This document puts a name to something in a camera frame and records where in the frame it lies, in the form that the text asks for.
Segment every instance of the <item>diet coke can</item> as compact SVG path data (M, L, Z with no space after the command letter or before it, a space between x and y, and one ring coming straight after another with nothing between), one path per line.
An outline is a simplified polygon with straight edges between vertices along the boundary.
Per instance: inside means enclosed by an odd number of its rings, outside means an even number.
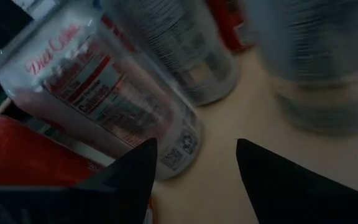
M158 179L180 173L200 148L193 108L112 20L83 1L57 5L3 58L0 82L15 104L89 146L119 158L157 138Z

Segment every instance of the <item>beige floor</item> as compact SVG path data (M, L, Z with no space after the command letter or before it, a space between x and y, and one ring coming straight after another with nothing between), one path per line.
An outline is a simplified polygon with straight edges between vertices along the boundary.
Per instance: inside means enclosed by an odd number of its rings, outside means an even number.
M237 138L358 190L358 136L326 137L292 127L277 109L257 49L237 59L242 74L236 89L199 109L205 130L198 157L178 177L154 185L161 224L257 223L237 167Z

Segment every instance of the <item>soda can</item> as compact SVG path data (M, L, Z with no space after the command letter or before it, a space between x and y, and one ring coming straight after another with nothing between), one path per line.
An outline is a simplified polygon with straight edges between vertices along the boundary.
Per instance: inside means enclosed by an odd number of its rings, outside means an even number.
M156 55L195 105L221 99L235 87L237 65L203 2L94 0L94 4L122 25L132 40ZM211 57L219 64L209 65L206 60Z
M66 1L10 43L0 83L22 110L110 157L157 138L167 179L196 156L201 122L138 51L102 12Z
M296 87L275 87L286 116L322 133L357 133L358 1L245 2L271 75Z

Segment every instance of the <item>diet coke logo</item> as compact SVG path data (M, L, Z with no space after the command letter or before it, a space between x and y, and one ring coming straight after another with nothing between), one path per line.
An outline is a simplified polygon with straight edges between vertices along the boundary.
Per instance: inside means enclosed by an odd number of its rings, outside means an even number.
M37 75L53 60L53 53L63 50L80 30L81 25L71 24L58 37L49 39L48 46L42 52L42 55L32 58L25 63L25 70L33 75Z

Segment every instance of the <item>red object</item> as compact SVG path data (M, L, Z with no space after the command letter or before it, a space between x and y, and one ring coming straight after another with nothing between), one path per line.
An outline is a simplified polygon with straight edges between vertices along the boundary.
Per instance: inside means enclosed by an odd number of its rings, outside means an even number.
M0 185L75 185L101 166L0 116Z
M238 0L206 0L206 3L226 47L233 52L239 52L253 46L248 40L248 28L239 10Z

